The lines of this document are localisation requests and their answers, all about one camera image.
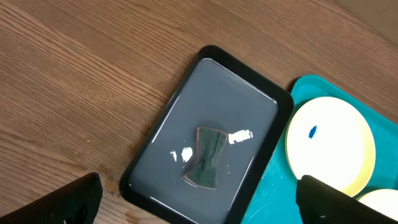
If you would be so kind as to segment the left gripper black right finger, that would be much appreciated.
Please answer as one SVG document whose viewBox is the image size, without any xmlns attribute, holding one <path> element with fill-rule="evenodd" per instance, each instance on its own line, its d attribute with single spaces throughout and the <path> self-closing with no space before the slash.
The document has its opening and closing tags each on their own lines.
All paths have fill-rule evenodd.
<svg viewBox="0 0 398 224">
<path fill-rule="evenodd" d="M 303 224 L 397 224 L 396 220 L 310 175 L 297 181 L 296 204 Z"/>
</svg>

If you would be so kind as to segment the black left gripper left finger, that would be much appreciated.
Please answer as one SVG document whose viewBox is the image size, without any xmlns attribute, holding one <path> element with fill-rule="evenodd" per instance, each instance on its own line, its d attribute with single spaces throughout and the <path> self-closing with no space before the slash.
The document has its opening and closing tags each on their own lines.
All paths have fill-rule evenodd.
<svg viewBox="0 0 398 224">
<path fill-rule="evenodd" d="M 100 176 L 91 172 L 2 216 L 1 224 L 91 224 L 97 216 L 102 196 Z"/>
</svg>

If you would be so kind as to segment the brown sponge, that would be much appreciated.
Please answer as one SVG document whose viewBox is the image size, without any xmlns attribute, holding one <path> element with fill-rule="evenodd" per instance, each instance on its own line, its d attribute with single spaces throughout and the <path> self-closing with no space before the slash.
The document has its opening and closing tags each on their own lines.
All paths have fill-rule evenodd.
<svg viewBox="0 0 398 224">
<path fill-rule="evenodd" d="M 228 135 L 220 130 L 198 127 L 196 131 L 195 153 L 184 179 L 196 187 L 217 189 L 218 161 L 228 140 Z"/>
</svg>

